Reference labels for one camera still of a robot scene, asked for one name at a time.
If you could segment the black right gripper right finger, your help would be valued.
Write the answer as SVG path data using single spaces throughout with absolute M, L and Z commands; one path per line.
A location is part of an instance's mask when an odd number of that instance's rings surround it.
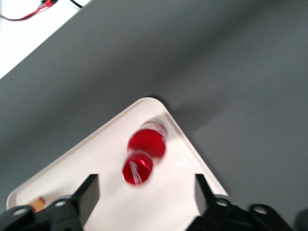
M 195 175 L 195 202 L 200 215 L 192 222 L 193 231 L 249 231 L 246 211 L 212 192 L 203 174 Z

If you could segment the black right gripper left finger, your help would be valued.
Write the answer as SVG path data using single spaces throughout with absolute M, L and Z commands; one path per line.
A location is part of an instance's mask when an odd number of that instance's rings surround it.
M 50 215 L 50 230 L 84 230 L 99 198 L 99 176 L 90 174 L 72 195 L 59 198 L 47 207 Z

